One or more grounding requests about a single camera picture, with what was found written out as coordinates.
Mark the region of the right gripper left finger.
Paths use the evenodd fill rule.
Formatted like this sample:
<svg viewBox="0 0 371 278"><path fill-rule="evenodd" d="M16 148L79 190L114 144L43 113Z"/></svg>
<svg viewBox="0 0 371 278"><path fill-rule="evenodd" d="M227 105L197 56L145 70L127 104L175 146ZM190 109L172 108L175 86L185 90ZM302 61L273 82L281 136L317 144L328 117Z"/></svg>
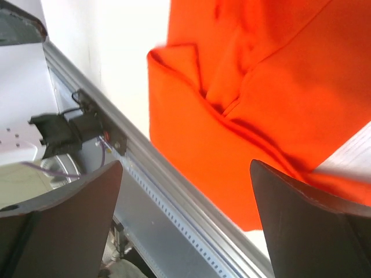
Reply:
<svg viewBox="0 0 371 278"><path fill-rule="evenodd" d="M115 160L1 209L1 277L98 277L123 168Z"/></svg>

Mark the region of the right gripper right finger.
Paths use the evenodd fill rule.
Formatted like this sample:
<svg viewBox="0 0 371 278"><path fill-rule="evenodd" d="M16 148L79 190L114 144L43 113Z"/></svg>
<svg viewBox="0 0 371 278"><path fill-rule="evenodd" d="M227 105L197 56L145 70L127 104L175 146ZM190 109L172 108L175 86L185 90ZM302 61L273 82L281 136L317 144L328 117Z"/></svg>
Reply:
<svg viewBox="0 0 371 278"><path fill-rule="evenodd" d="M370 207L259 161L250 177L275 277L370 277Z"/></svg>

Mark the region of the orange t shirt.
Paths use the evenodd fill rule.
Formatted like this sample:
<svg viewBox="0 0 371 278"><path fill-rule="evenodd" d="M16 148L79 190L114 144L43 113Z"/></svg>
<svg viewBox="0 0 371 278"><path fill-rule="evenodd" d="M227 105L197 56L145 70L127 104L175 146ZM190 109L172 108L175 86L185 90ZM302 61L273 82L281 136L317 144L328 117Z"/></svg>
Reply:
<svg viewBox="0 0 371 278"><path fill-rule="evenodd" d="M370 205L370 2L172 1L150 139L243 231L260 160Z"/></svg>

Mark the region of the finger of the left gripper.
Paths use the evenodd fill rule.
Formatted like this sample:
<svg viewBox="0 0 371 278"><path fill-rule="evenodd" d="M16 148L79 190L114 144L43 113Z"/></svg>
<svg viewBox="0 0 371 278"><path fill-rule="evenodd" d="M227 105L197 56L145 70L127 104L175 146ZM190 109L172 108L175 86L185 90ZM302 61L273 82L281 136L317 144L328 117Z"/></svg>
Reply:
<svg viewBox="0 0 371 278"><path fill-rule="evenodd" d="M39 18L1 1L1 45L44 43L47 37L47 29Z"/></svg>

